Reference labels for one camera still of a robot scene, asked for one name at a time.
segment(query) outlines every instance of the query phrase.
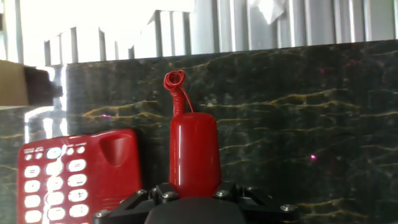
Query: telephone keypad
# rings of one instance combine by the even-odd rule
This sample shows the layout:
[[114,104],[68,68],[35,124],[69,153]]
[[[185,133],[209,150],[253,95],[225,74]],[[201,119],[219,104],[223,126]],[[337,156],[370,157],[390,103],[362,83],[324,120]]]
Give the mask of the telephone keypad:
[[[74,148],[69,148],[66,150],[66,155],[71,156],[74,152],[83,153],[85,148],[83,146],[78,147],[76,150]],[[58,159],[62,155],[62,150],[60,147],[53,147],[46,151],[45,157],[47,159]],[[28,154],[25,156],[25,160],[29,161],[31,159],[41,159],[43,154],[38,152],[36,154]],[[87,163],[84,159],[75,159],[67,164],[67,169],[70,172],[79,172],[85,169]],[[63,172],[63,163],[60,161],[50,162],[44,166],[44,171],[46,175],[51,175],[52,177],[47,179],[46,187],[49,193],[44,197],[44,202],[51,207],[47,212],[47,217],[51,221],[62,220],[66,211],[62,208],[62,203],[65,201],[65,196],[62,192],[53,192],[54,190],[60,190],[63,187],[63,179],[57,177]],[[26,178],[34,178],[40,174],[39,166],[27,166],[24,171]],[[68,185],[70,187],[79,187],[87,182],[87,176],[85,174],[73,174],[68,178]],[[38,180],[28,180],[25,182],[25,192],[34,193],[39,191],[40,182]],[[85,189],[75,189],[71,190],[68,194],[68,199],[71,202],[82,202],[88,197],[88,192]],[[42,202],[39,195],[28,195],[25,197],[25,207],[26,208],[36,208]],[[71,217],[84,217],[88,214],[89,208],[87,205],[78,204],[73,205],[69,209],[69,215]],[[31,210],[25,213],[25,220],[27,223],[35,223],[41,220],[42,214],[38,210]]]
[[33,178],[37,177],[40,173],[40,167],[39,166],[29,166],[25,168],[25,177],[27,178]]
[[40,182],[38,180],[29,180],[25,182],[24,189],[26,193],[37,192],[40,189]]
[[84,159],[76,159],[68,163],[68,170],[70,172],[78,172],[86,168],[86,161]]

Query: white object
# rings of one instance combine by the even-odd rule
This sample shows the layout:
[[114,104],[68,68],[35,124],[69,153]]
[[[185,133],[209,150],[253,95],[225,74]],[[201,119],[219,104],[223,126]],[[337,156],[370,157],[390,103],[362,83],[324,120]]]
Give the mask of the white object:
[[30,180],[25,183],[24,186],[26,193],[33,193],[40,189],[40,182],[38,180]]
[[88,192],[85,189],[77,189],[69,192],[68,199],[71,202],[81,202],[86,200]]
[[29,161],[31,159],[32,159],[32,155],[28,154],[28,155],[25,156],[25,160]]
[[47,175],[57,175],[62,172],[63,163],[62,162],[52,162],[45,166],[45,173]]
[[38,210],[28,211],[25,214],[26,223],[35,223],[42,219],[42,213]]
[[285,0],[252,0],[251,5],[258,6],[268,24],[285,12]]
[[25,198],[25,207],[35,208],[40,205],[40,197],[38,195],[30,195]]
[[73,154],[73,152],[74,152],[73,148],[70,148],[67,150],[67,155],[70,156]]
[[61,220],[65,217],[65,210],[60,207],[51,208],[48,215],[50,220]]
[[43,157],[43,154],[41,152],[36,153],[35,158],[36,159],[41,159]]
[[87,205],[74,205],[69,209],[69,215],[73,218],[83,217],[88,214],[88,206]]
[[68,170],[70,172],[78,172],[86,168],[86,161],[84,159],[76,159],[70,161],[68,164]]
[[80,146],[79,148],[77,148],[76,152],[81,154],[85,151],[85,147],[84,146]]
[[50,177],[47,180],[47,189],[49,191],[53,191],[53,190],[59,190],[61,189],[63,184],[63,180],[61,177]]
[[62,192],[53,192],[47,195],[46,201],[49,205],[60,205],[64,198]]
[[25,168],[25,177],[27,178],[32,178],[32,177],[37,177],[40,173],[40,167],[39,166],[29,166]]
[[78,186],[82,186],[83,184],[85,184],[87,181],[87,176],[84,174],[75,174],[75,175],[71,175],[68,178],[68,185],[71,187],[78,187]]
[[60,147],[53,147],[51,149],[48,149],[47,152],[45,153],[45,156],[48,159],[56,159],[61,156],[61,148]]

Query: dark green marble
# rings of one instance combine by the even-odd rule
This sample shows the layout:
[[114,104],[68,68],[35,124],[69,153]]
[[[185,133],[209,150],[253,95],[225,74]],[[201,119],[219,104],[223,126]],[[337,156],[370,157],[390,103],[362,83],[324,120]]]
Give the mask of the dark green marble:
[[[56,81],[62,67],[55,67]],[[398,222],[398,42],[68,65],[67,107],[30,119],[29,141],[132,128],[146,188],[167,181],[171,70],[218,122],[223,179],[297,203],[304,223]],[[0,220],[15,223],[24,114],[0,111]]]

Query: telephone button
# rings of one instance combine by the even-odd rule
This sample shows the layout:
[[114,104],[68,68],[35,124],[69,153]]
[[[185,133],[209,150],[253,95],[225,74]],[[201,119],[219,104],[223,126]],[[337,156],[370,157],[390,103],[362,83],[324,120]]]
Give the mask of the telephone button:
[[69,201],[71,202],[81,202],[83,200],[86,200],[87,196],[88,196],[87,190],[77,189],[69,192],[68,198]]
[[48,212],[48,217],[51,221],[61,220],[65,217],[65,210],[63,208],[51,208]]
[[25,198],[25,207],[35,208],[40,205],[40,197],[38,195],[30,195]]
[[33,193],[40,189],[40,182],[38,180],[30,180],[25,183],[24,186],[26,193]]
[[47,175],[57,175],[62,172],[63,163],[62,162],[52,162],[46,165],[45,173]]
[[69,209],[69,215],[73,218],[83,217],[88,214],[88,206],[87,205],[74,205]]
[[83,170],[86,167],[86,161],[84,159],[76,159],[74,161],[70,161],[68,164],[68,170],[70,172],[78,172]]
[[63,180],[61,177],[50,177],[47,180],[47,189],[48,190],[59,190],[61,189],[63,184]]
[[53,192],[47,195],[46,201],[49,205],[60,205],[64,198],[62,192]]
[[78,187],[78,186],[82,186],[83,184],[85,184],[87,181],[87,176],[84,174],[75,174],[75,175],[71,175],[68,178],[68,185],[71,187]]
[[32,178],[32,177],[37,177],[40,173],[40,167],[39,166],[29,166],[25,168],[25,177],[27,178]]
[[61,156],[62,150],[60,147],[52,147],[47,150],[45,156],[47,159],[57,159]]
[[42,213],[38,210],[28,211],[25,213],[26,223],[35,223],[42,219]]

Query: red telephone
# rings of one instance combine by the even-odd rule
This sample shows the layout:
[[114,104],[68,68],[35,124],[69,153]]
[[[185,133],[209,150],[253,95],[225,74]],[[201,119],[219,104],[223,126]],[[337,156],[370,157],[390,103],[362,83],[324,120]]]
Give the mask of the red telephone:
[[130,129],[28,143],[18,155],[17,223],[91,223],[141,188]]

